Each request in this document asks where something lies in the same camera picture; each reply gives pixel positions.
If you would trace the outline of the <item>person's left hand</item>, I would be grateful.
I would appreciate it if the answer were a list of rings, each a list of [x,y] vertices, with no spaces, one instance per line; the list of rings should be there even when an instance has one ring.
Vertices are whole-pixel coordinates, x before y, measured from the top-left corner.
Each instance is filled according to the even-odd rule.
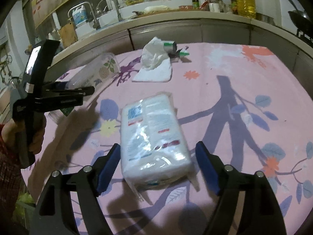
[[[46,118],[43,119],[42,125],[38,132],[34,135],[32,143],[30,144],[29,151],[34,155],[41,152],[45,128],[46,128]],[[15,149],[15,136],[17,133],[24,132],[25,125],[24,122],[16,123],[14,120],[9,120],[3,127],[1,132],[1,137],[6,145],[6,147],[13,153],[18,153],[19,150]]]

